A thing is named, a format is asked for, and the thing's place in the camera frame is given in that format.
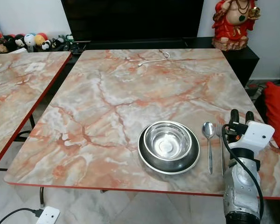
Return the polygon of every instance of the marble table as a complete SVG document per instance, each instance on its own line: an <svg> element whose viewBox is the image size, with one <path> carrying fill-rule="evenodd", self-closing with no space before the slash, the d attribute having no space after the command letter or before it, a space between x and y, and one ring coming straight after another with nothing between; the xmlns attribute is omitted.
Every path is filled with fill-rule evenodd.
<svg viewBox="0 0 280 224"><path fill-rule="evenodd" d="M164 58L167 61L145 63ZM205 121L227 123L231 109L241 121L253 111L218 49L88 50L65 79L17 154L4 180L10 184L221 196L219 139L208 171ZM173 120L198 137L201 155L190 171L161 175L140 160L141 130ZM272 140L260 152L265 198L280 198L280 150Z"/></svg>
<svg viewBox="0 0 280 224"><path fill-rule="evenodd" d="M0 159L69 58L70 52L0 54Z"/></svg>

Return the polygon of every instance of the stuffed toy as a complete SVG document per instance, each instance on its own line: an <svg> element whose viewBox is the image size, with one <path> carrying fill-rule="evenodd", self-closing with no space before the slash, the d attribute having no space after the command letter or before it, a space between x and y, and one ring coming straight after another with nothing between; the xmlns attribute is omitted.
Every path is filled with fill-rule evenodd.
<svg viewBox="0 0 280 224"><path fill-rule="evenodd" d="M17 50L17 45L14 42L14 35L4 35L3 39L0 39L0 52L6 53Z"/></svg>
<svg viewBox="0 0 280 224"><path fill-rule="evenodd" d="M14 41L19 48L26 48L26 44L24 42L24 34L18 34L15 36Z"/></svg>
<svg viewBox="0 0 280 224"><path fill-rule="evenodd" d="M52 48L58 48L61 44L64 43L64 38L63 36L58 36L57 39L52 39Z"/></svg>
<svg viewBox="0 0 280 224"><path fill-rule="evenodd" d="M45 35L44 33L38 33L37 35L35 35L34 40L37 46L41 46L42 43L44 43L46 40L48 39L47 35Z"/></svg>
<svg viewBox="0 0 280 224"><path fill-rule="evenodd" d="M43 50L48 50L51 47L51 41L50 40L46 40L44 43L42 43L42 49Z"/></svg>
<svg viewBox="0 0 280 224"><path fill-rule="evenodd" d="M24 42L27 45L28 52L34 52L34 49L33 49L33 47L35 45L34 36L35 36L35 34L26 34L24 36Z"/></svg>
<svg viewBox="0 0 280 224"><path fill-rule="evenodd" d="M3 42L3 45L7 48L8 52L12 52L14 50L17 50L18 46L15 43L15 36L13 34L3 36L5 39L5 42Z"/></svg>

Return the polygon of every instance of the red statue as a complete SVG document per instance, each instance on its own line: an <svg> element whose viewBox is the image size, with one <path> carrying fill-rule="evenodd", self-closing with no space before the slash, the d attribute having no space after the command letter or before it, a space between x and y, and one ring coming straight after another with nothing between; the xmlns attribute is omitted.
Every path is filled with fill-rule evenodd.
<svg viewBox="0 0 280 224"><path fill-rule="evenodd" d="M215 37L212 44L221 50L240 50L248 43L247 29L253 30L260 17L255 0L221 0L216 5L212 26Z"/></svg>

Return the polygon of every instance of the red cushion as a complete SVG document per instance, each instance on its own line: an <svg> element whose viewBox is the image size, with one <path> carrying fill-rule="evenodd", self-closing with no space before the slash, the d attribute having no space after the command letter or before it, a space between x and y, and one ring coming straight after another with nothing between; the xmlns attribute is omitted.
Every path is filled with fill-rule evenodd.
<svg viewBox="0 0 280 224"><path fill-rule="evenodd" d="M265 102L267 123L275 128L273 135L277 145L280 147L280 86L272 82L266 84Z"/></svg>

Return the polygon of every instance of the black cord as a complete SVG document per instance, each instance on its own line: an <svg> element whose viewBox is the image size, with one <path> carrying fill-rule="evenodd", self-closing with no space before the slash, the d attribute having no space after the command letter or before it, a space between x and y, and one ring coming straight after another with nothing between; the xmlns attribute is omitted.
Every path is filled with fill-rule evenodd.
<svg viewBox="0 0 280 224"><path fill-rule="evenodd" d="M29 209L29 208L21 208L21 209L17 209L17 210L14 210L12 212L10 212L7 216L5 216L3 219L0 220L0 224L5 220L7 219L9 216L11 216L12 214L18 212L18 211L23 211L23 210L26 210L26 211L31 211L35 214L36 217L39 217L41 216L43 210L42 209L39 209L39 210L33 210L33 209Z"/></svg>
<svg viewBox="0 0 280 224"><path fill-rule="evenodd" d="M257 180L254 177L254 175L251 173L251 171L242 163L242 161L229 148L228 142L227 142L226 136L225 136L226 135L226 131L225 131L226 127L229 127L229 125L225 124L225 125L222 126L222 138L223 138L224 145L227 148L228 152L232 155L232 157L243 167L243 169L249 174L249 176L253 180L253 182L254 182L254 184L255 184L255 186L257 188L258 195L259 195L259 200L260 200L260 210L259 210L259 213L260 213L260 219L262 219L263 211L264 211L264 202L263 202L263 196L262 196L262 192L261 192L260 186L257 183Z"/></svg>

